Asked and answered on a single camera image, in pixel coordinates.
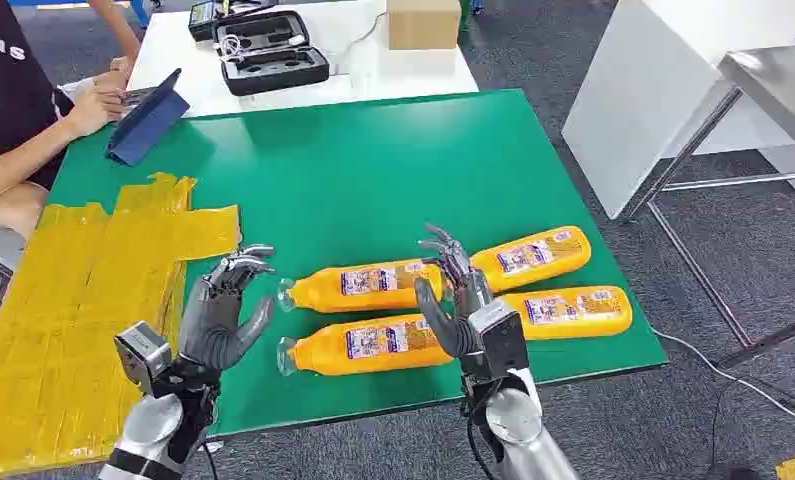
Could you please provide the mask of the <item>person's right hand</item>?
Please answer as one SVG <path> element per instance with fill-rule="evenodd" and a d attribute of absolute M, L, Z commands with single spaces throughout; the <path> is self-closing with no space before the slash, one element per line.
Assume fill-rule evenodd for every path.
<path fill-rule="evenodd" d="M 127 79 L 124 72 L 111 70 L 59 86 L 73 103 L 64 120 L 73 139 L 93 134 L 121 117 Z"/>

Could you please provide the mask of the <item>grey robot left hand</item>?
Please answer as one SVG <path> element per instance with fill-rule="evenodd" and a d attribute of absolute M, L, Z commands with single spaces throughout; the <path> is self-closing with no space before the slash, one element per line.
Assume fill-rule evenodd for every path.
<path fill-rule="evenodd" d="M 236 365 L 271 320 L 274 298 L 262 297 L 248 320 L 239 322 L 242 298 L 256 276 L 273 273 L 267 263 L 274 248 L 253 244 L 224 256 L 197 280 L 180 321 L 178 354 L 208 369 L 225 371 Z"/>

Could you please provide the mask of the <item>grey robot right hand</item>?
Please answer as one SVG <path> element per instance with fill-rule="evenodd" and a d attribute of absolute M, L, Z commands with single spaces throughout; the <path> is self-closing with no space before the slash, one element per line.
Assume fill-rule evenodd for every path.
<path fill-rule="evenodd" d="M 443 228 L 426 223 L 425 230 L 435 236 L 432 240 L 419 240 L 418 246 L 434 249 L 435 257 L 422 260 L 436 265 L 452 292 L 454 315 L 449 316 L 440 306 L 431 284 L 425 278 L 414 281 L 418 309 L 432 328 L 444 352 L 461 358 L 483 349 L 480 335 L 470 325 L 469 316 L 491 302 L 492 296 L 484 273 L 470 265 L 469 257 L 461 243 Z"/>

